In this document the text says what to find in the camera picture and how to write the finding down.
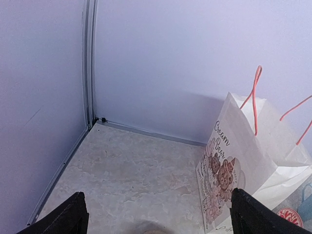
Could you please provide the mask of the white paper takeout bag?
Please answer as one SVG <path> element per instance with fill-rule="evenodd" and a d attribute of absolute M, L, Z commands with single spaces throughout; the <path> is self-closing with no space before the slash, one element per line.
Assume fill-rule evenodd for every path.
<path fill-rule="evenodd" d="M 230 234 L 234 189 L 274 209 L 312 174 L 302 137 L 256 89 L 228 93 L 195 173 L 204 232 Z"/>

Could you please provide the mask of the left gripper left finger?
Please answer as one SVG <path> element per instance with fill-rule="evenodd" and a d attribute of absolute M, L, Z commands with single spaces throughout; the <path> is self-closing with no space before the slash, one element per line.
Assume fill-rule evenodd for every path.
<path fill-rule="evenodd" d="M 47 216 L 18 234 L 85 234 L 88 220 L 85 195 L 76 192 Z"/>

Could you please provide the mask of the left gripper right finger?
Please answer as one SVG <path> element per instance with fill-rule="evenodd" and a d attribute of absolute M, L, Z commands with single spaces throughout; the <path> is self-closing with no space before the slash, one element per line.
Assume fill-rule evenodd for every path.
<path fill-rule="evenodd" d="M 234 234 L 309 234 L 278 216 L 243 189 L 232 191 L 230 208 Z"/>

